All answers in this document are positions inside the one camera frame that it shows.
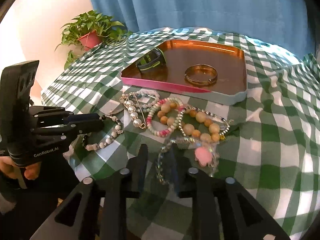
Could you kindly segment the person's left hand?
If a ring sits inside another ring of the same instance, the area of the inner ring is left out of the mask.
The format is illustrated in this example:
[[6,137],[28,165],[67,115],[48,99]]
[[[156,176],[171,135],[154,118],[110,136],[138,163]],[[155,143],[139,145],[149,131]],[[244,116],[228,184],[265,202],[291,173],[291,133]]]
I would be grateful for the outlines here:
[[[10,179],[17,179],[21,172],[21,168],[18,167],[10,157],[0,157],[0,169],[1,174]],[[23,167],[22,169],[24,169],[24,177],[27,180],[35,180],[39,177],[41,162]]]

